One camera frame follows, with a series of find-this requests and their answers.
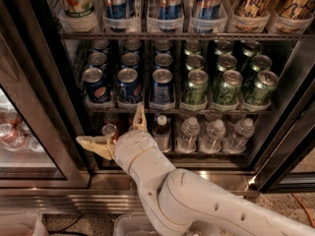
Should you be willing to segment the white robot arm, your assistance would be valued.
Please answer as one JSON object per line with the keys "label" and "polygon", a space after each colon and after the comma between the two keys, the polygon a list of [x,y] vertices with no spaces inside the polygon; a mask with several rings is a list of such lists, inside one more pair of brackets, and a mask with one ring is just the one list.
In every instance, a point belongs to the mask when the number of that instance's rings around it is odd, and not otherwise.
{"label": "white robot arm", "polygon": [[195,221],[235,236],[315,236],[315,229],[239,198],[200,175],[175,167],[147,130],[144,106],[132,129],[114,143],[105,136],[79,136],[82,148],[114,160],[137,185],[141,204],[162,236],[182,236]]}

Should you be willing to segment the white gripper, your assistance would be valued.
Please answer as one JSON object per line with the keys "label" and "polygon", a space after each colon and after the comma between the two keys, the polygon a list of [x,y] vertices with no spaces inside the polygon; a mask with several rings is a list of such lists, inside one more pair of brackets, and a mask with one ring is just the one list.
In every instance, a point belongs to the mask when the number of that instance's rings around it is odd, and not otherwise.
{"label": "white gripper", "polygon": [[114,144],[106,137],[78,136],[77,143],[84,149],[94,152],[115,162],[126,172],[129,172],[133,160],[149,148],[157,148],[158,145],[148,132],[147,119],[143,104],[139,104],[133,119],[132,128],[120,136],[114,148]]}

